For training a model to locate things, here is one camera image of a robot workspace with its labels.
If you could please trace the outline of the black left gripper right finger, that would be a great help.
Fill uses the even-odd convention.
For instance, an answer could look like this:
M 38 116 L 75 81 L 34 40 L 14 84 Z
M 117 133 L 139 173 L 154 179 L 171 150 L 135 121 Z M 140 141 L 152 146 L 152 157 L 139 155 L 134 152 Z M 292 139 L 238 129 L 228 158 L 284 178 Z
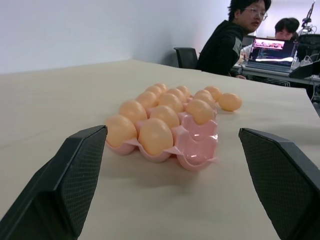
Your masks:
M 257 196 L 282 240 L 320 238 L 320 170 L 290 140 L 241 128 Z

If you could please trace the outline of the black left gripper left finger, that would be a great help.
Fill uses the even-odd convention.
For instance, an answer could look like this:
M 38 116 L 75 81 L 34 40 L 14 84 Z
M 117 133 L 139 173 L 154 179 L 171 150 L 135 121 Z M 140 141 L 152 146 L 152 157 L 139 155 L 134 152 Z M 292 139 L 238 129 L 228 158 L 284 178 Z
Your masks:
M 108 129 L 98 125 L 65 139 L 0 221 L 2 240 L 76 240 L 101 169 Z

